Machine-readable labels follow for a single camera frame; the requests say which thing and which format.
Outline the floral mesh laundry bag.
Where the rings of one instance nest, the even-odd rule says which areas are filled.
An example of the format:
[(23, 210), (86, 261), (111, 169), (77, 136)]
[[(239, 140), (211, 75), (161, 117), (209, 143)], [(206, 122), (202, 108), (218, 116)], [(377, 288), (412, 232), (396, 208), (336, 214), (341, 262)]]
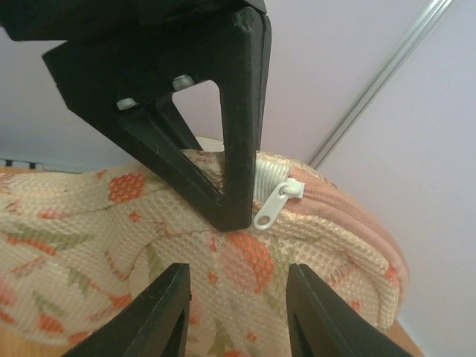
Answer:
[(169, 265), (190, 267), (187, 356), (289, 356), (286, 281), (308, 265), (373, 327), (389, 329), (409, 272), (379, 221), (311, 167), (257, 153), (253, 214), (287, 178), (305, 184), (267, 230), (221, 233), (137, 162), (98, 172), (1, 175), (1, 323), (74, 346)]

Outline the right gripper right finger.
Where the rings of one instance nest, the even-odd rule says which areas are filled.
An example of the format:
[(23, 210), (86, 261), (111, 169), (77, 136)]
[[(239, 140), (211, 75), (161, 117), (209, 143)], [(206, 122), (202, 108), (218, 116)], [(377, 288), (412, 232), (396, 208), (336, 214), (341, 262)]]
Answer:
[(421, 356), (403, 328), (378, 331), (305, 264), (291, 264), (286, 308), (293, 356)]

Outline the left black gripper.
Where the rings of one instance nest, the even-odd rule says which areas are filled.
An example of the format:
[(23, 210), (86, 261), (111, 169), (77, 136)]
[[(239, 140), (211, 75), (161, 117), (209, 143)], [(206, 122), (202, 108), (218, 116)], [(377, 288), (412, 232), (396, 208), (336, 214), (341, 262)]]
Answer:
[[(271, 50), (263, 1), (3, 1), (1, 25), (15, 42), (59, 41), (43, 59), (68, 108), (87, 120), (119, 110), (137, 159), (213, 227), (250, 226)], [(171, 100), (205, 81), (220, 94), (223, 195), (182, 152), (202, 147)]]

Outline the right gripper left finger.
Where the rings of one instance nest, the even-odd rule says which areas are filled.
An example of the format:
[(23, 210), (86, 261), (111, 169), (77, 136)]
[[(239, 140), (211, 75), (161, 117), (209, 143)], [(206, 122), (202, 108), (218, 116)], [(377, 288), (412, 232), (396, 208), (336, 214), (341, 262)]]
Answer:
[(173, 263), (124, 310), (65, 356), (183, 356), (190, 301), (189, 265)]

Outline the white zipper pull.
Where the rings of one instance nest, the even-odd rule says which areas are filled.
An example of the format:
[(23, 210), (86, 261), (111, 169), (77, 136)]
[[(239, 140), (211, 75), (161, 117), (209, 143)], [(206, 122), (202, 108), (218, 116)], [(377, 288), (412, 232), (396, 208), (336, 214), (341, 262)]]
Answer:
[(279, 183), (255, 215), (254, 227), (260, 231), (269, 229), (288, 200), (303, 198), (304, 188), (305, 184), (294, 178), (287, 178), (284, 182)]

